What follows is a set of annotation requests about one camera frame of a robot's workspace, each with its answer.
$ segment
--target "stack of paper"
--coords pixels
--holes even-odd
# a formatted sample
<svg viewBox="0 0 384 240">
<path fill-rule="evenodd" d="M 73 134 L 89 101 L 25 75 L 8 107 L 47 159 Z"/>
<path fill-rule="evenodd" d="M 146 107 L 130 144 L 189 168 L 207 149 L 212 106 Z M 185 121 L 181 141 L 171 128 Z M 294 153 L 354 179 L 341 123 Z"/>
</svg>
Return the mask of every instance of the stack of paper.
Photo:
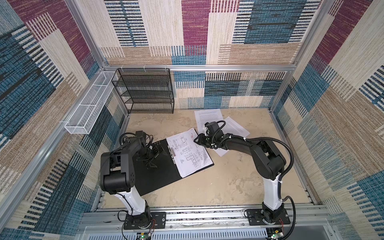
<svg viewBox="0 0 384 240">
<path fill-rule="evenodd" d="M 205 147 L 197 145 L 194 142 L 195 138 L 197 138 L 197 133 L 193 128 L 167 137 L 168 146 L 174 155 L 174 160 L 181 177 L 191 175 L 213 164 Z"/>
<path fill-rule="evenodd" d="M 206 122 L 217 122 L 220 120 L 223 120 L 223 115 L 221 114 L 220 109 L 208 109 L 208 110 L 200 110 L 195 111 L 195 118 L 197 123 L 197 130 L 200 133 L 204 133 L 204 124 Z M 224 134 L 226 133 L 232 133 L 234 135 L 239 135 L 242 137 L 247 137 L 250 133 L 240 126 L 237 122 L 235 122 L 231 117 L 227 117 L 224 119 L 225 126 L 222 128 L 222 131 Z M 224 154 L 228 152 L 228 150 L 224 149 L 215 149 L 215 152 L 222 157 Z"/>
</svg>

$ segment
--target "white paper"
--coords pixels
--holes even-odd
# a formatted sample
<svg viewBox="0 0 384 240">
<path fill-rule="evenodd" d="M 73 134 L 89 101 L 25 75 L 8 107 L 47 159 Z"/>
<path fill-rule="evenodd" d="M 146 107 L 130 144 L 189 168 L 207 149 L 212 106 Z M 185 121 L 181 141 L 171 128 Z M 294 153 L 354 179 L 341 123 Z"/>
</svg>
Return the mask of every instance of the white paper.
<svg viewBox="0 0 384 240">
<path fill-rule="evenodd" d="M 243 128 L 240 124 L 235 122 L 231 117 L 227 117 L 224 119 L 225 126 L 221 129 L 224 134 L 232 133 L 233 135 L 239 135 L 242 137 L 247 137 L 250 132 L 248 132 L 245 128 Z M 226 154 L 229 150 L 224 150 L 222 148 L 215 149 L 215 152 L 222 157 L 224 154 Z"/>
<path fill-rule="evenodd" d="M 174 159 L 181 177 L 186 177 L 206 166 L 213 164 L 205 147 L 197 145 L 194 128 L 171 137 L 167 137 L 168 146 L 174 152 Z"/>
<path fill-rule="evenodd" d="M 221 114 L 220 109 L 208 109 L 195 111 L 195 118 L 197 123 L 197 132 L 204 132 L 204 124 L 207 122 L 217 122 L 223 120 L 223 115 Z"/>
</svg>

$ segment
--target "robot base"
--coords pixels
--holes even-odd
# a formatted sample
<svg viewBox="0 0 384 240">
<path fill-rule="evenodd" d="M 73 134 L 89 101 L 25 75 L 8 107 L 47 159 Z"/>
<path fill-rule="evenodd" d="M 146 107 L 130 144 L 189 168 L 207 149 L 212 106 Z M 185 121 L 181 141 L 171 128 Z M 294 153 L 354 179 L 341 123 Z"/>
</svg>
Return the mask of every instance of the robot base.
<svg viewBox="0 0 384 240">
<path fill-rule="evenodd" d="M 154 219 L 156 221 L 151 221 L 149 226 L 145 229 L 152 228 L 153 224 L 156 223 L 155 228 L 161 229 L 166 227 L 166 212 L 151 212 L 151 220 Z M 144 213 L 136 216 L 126 215 L 125 222 L 123 225 L 124 230 L 137 230 L 140 229 L 139 226 L 148 225 L 148 220 L 146 216 L 143 216 Z"/>
<path fill-rule="evenodd" d="M 264 215 L 262 214 L 262 209 L 247 209 L 245 210 L 245 214 L 248 216 L 250 226 L 268 225 L 263 221 Z M 281 218 L 284 224 L 291 223 L 285 209 L 279 214 L 278 219 L 279 218 Z"/>
</svg>

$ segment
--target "black mounting plate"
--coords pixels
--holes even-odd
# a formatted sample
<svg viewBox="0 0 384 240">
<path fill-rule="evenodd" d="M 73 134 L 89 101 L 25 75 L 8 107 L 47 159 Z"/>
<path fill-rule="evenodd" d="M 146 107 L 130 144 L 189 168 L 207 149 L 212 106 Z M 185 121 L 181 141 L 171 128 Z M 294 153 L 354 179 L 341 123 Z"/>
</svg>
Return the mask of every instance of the black mounting plate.
<svg viewBox="0 0 384 240">
<path fill-rule="evenodd" d="M 248 217 L 248 222 L 250 226 L 259 226 L 259 225 L 268 225 L 263 221 L 264 216 L 261 213 L 262 209 L 247 209 L 245 210 L 245 215 Z M 291 220 L 289 220 L 289 217 L 286 217 L 285 215 L 288 216 L 287 211 L 284 209 L 279 217 L 283 221 L 284 224 L 291 224 Z"/>
<path fill-rule="evenodd" d="M 155 229 L 161 229 L 166 227 L 166 212 L 151 212 L 151 218 L 156 220 Z M 140 229 L 137 224 L 128 221 L 130 216 L 127 214 L 126 221 L 123 225 L 124 230 L 137 230 Z M 150 229 L 153 226 L 154 221 L 151 221 L 150 225 L 145 229 Z"/>
</svg>

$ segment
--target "wire mesh organizer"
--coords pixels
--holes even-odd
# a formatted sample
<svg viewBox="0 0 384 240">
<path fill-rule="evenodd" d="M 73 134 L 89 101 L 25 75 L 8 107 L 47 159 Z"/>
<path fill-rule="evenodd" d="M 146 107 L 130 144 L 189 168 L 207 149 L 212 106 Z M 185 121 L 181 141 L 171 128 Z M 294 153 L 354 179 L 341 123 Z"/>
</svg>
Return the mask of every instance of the wire mesh organizer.
<svg viewBox="0 0 384 240">
<path fill-rule="evenodd" d="M 175 101 L 167 68 L 119 68 L 112 80 L 129 113 L 173 113 Z"/>
<path fill-rule="evenodd" d="M 112 79 L 117 79 L 113 71 L 103 71 L 99 74 L 64 126 L 70 134 L 89 134 L 91 132 L 113 89 Z"/>
</svg>

